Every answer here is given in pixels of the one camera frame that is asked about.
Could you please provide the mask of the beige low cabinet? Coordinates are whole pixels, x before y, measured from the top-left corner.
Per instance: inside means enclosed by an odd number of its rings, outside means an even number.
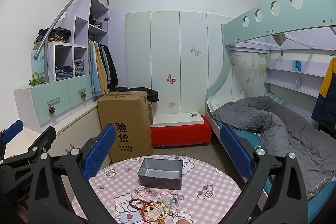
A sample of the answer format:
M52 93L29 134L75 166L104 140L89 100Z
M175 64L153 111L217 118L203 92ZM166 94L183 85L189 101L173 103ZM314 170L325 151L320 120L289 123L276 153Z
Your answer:
M97 103L71 114L56 125L56 139L49 149L51 156L66 155L73 147L81 148L88 139L96 137L102 130ZM5 157L20 155L28 151L40 133L24 128L7 146Z

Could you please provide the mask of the teal drawer cabinet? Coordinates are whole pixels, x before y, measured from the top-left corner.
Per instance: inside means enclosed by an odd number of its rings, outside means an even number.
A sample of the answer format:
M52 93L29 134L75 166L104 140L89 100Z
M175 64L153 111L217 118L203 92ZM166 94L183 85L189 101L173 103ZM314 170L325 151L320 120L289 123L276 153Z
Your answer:
M19 119L42 132L93 101L91 77L84 75L14 91Z

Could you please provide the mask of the grey duvet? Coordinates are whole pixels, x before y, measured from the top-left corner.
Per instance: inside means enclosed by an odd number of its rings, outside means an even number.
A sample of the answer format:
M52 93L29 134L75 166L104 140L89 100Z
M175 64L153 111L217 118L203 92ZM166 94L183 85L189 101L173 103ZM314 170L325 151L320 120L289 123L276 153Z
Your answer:
M266 96L227 102L213 117L232 128L260 134L261 146L272 156L296 155L307 199L335 176L335 140L305 118Z

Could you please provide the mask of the pink checkered tablecloth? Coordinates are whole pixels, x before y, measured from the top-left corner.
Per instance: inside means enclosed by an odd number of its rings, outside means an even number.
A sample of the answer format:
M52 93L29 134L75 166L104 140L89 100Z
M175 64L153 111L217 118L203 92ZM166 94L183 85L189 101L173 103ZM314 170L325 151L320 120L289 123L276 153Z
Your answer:
M138 170L143 157L114 163L89 179L117 223L144 222L129 205L132 198L164 203L169 209L165 223L218 223L241 193L230 176L210 164L187 156L158 155L157 159L183 161L181 190L151 188L149 194L135 193L141 186Z

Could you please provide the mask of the large cardboard box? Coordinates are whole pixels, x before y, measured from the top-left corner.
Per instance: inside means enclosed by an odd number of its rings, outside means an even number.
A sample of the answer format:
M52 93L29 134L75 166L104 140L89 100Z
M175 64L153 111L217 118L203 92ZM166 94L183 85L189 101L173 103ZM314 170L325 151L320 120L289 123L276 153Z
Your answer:
M97 109L101 126L112 124L116 132L112 162L153 154L145 91L109 93L97 100Z

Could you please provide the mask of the red storage bench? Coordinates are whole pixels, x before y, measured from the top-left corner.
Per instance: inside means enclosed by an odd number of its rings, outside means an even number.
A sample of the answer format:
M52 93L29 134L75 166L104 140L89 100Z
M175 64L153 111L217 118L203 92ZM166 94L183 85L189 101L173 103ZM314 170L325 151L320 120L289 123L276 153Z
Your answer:
M188 145L209 145L212 131L206 117L201 115L203 123L181 126L151 127L153 147L179 147Z

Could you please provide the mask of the grey metal tin box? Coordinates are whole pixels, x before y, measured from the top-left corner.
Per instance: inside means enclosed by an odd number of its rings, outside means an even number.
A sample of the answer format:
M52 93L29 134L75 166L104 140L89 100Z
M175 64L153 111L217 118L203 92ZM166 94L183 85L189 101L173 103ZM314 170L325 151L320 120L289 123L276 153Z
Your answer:
M183 161L145 158L138 170L142 186L158 189L181 190Z

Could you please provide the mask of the folded jeans in cubby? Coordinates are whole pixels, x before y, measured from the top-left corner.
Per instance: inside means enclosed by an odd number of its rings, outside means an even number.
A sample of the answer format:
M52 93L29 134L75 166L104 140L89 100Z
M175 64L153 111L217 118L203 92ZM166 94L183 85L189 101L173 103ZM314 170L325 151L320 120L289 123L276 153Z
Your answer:
M77 59L74 62L74 68L71 66L64 66L62 68L59 67L55 67L55 76L56 76L56 80L60 81L60 80L65 80L65 79L69 79L72 77L79 77L79 76L83 76L85 75L84 73L84 59Z

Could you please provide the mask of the hanging clothes row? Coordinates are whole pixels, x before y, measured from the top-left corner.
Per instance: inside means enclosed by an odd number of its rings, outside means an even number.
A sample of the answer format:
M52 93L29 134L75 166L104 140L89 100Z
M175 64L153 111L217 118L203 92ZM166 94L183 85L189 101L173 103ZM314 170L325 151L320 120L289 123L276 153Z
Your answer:
M113 92L118 85L117 71L107 46L88 40L89 74L94 97Z

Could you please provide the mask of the black bag behind box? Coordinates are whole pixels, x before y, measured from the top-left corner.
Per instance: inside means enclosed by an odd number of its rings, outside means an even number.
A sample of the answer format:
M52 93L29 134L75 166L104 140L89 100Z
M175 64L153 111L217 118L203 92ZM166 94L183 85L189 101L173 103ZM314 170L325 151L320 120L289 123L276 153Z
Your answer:
M146 91L147 94L147 100L149 102L158 102L159 101L159 93L156 90L145 88L145 87L138 87L138 88L126 88L126 87L120 87L115 88L115 92L143 92Z

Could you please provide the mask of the teal bed sheet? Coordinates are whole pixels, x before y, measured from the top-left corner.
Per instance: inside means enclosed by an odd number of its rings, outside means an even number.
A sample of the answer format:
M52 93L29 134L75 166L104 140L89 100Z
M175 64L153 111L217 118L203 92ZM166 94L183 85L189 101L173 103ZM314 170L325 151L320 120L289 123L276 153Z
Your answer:
M211 109L240 177L222 223L335 223L335 140L269 96Z

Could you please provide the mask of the yellow navy hanging jacket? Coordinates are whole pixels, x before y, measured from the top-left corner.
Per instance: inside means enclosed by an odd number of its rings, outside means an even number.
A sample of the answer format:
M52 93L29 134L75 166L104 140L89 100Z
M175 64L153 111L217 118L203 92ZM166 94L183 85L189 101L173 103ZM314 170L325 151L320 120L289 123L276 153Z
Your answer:
M330 60L323 79L311 118L319 124L335 130L336 116L336 86L335 86L335 57Z

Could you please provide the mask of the purple staircase shelf unit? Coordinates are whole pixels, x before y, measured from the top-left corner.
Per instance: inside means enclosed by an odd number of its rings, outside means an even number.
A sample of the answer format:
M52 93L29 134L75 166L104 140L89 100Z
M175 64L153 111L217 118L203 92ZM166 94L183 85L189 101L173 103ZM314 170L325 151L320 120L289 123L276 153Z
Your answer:
M117 71L118 86L126 86L125 13L109 9L99 0L79 0L72 3L57 27L71 31L66 42L48 43L49 81L56 81L55 67L74 67L84 59L84 73L89 75L88 40L105 45L110 50Z

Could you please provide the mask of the blue can on shelf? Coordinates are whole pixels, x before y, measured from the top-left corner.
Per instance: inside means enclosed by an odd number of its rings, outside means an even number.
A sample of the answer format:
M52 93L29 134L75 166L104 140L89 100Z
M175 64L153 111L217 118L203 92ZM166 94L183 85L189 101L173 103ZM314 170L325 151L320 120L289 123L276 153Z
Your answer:
M301 71L301 61L296 61L295 62L295 70L297 72L300 72Z

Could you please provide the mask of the dark clothes pile on shelf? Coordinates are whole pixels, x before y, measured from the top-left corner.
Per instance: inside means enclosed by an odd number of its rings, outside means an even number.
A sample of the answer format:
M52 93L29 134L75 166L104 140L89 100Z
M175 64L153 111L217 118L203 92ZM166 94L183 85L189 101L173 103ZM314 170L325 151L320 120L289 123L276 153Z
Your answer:
M38 37L35 39L35 43L41 42L45 34L49 29L40 29L38 32ZM57 27L52 29L48 36L48 41L53 42L66 42L71 37L71 31L66 28Z

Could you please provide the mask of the white wardrobe with butterflies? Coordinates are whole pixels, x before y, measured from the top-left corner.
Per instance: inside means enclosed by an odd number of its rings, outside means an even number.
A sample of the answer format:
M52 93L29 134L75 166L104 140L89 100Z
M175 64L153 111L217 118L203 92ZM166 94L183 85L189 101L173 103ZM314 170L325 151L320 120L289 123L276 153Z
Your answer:
M221 26L229 21L196 12L126 14L127 86L156 90L157 114L205 114L223 63Z

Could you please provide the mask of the teal bunk bed frame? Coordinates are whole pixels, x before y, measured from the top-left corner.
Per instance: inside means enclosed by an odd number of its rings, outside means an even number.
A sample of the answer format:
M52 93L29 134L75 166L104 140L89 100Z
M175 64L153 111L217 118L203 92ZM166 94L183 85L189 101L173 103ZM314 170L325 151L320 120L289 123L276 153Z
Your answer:
M274 3L280 6L278 15L272 11ZM259 10L263 13L262 21L256 20L256 12L249 11L245 16L249 20L247 26L243 24L243 16L222 25L224 56L228 55L231 44L286 31L331 26L335 0L274 0L263 3Z

